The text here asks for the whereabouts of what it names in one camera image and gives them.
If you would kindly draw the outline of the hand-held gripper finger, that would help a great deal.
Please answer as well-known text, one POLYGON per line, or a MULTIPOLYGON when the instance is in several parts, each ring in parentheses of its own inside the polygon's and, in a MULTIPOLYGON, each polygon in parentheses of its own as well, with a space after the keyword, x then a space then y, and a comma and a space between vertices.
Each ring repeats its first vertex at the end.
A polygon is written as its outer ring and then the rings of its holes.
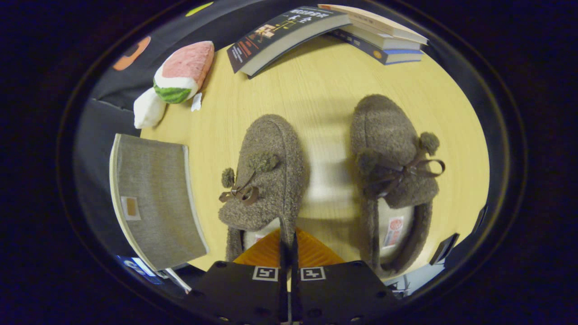
POLYGON ((365 261, 346 262, 299 228, 291 256, 291 312, 300 325, 369 325, 399 307, 365 261))
POLYGON ((205 324, 280 325, 288 319, 285 245, 276 230, 233 262, 216 261, 187 306, 205 324))

